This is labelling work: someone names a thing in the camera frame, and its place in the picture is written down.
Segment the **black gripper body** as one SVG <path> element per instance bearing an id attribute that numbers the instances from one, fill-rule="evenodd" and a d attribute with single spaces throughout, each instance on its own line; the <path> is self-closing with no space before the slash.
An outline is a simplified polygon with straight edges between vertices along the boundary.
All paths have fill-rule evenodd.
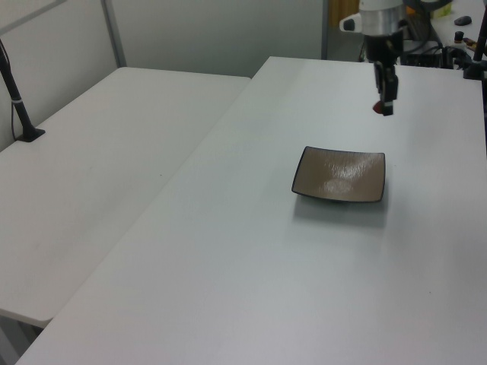
<path id="1" fill-rule="evenodd" d="M 403 54 L 403 32 L 389 35 L 364 35 L 365 55 L 369 62 L 393 64 Z"/>

